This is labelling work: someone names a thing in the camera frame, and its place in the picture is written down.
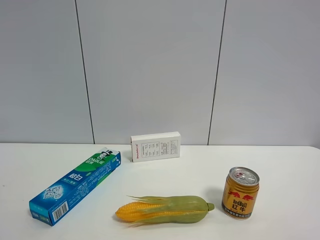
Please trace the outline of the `gold Red Bull can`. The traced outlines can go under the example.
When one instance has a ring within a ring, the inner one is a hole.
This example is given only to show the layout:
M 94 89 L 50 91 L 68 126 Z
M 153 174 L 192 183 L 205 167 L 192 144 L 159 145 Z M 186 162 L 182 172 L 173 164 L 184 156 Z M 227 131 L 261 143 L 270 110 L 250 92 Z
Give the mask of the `gold Red Bull can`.
M 251 217 L 259 192 L 260 177 L 246 167 L 233 167 L 226 177 L 222 209 L 232 218 L 246 220 Z

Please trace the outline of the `white cardboard box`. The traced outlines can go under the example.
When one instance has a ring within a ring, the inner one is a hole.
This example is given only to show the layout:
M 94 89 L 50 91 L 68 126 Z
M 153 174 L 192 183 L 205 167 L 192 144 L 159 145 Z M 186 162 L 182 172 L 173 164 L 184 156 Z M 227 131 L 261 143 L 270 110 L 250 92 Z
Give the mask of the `white cardboard box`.
M 178 131 L 130 137 L 132 162 L 180 157 L 181 135 Z

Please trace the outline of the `toy corn cob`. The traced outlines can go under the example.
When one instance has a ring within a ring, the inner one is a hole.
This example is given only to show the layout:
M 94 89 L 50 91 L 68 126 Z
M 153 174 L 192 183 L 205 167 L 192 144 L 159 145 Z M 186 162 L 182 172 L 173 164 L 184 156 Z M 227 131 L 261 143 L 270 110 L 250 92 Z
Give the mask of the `toy corn cob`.
M 115 216 L 132 225 L 193 224 L 204 219 L 215 205 L 195 195 L 141 196 L 121 206 Z

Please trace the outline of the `blue green toothpaste box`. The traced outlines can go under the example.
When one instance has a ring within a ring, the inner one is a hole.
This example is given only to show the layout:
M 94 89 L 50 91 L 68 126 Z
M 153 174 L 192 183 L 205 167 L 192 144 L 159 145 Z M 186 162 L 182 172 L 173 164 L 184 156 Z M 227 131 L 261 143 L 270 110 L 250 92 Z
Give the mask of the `blue green toothpaste box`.
M 29 201 L 31 216 L 54 226 L 121 165 L 121 153 L 102 148 Z

